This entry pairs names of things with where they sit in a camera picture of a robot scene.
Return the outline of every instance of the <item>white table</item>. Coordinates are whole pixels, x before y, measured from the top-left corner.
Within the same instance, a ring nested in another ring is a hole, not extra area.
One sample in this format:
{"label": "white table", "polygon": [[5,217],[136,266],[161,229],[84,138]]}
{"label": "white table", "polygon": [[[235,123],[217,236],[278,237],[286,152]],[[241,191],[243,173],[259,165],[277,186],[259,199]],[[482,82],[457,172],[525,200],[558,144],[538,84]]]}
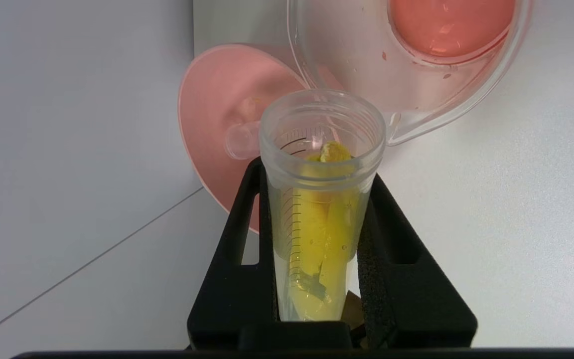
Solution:
{"label": "white table", "polygon": [[[282,4],[194,2],[196,53],[283,41]],[[537,2],[497,88],[454,123],[387,150],[380,175],[476,314],[474,346],[574,346],[574,3]],[[200,190],[0,324],[0,358],[184,348],[225,218]]]}

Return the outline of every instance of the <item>white wall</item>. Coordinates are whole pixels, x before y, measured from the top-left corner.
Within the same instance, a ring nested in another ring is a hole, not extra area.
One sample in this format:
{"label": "white wall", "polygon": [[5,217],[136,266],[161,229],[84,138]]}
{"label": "white wall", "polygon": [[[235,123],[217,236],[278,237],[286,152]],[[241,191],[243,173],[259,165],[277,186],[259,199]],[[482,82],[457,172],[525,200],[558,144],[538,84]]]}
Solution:
{"label": "white wall", "polygon": [[189,0],[0,0],[0,320],[200,188]]}

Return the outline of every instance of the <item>yellow pulp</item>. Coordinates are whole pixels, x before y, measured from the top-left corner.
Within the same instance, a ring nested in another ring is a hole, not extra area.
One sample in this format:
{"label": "yellow pulp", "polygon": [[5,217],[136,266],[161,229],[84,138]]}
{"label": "yellow pulp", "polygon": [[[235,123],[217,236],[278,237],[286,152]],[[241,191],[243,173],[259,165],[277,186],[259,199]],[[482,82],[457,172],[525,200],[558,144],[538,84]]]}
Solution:
{"label": "yellow pulp", "polygon": [[[351,154],[330,141],[314,162],[344,162]],[[340,168],[312,166],[308,177],[350,175],[352,165]],[[292,244],[289,255],[289,297],[301,320],[339,320],[346,296],[346,267],[357,241],[358,190],[307,190],[294,188]]]}

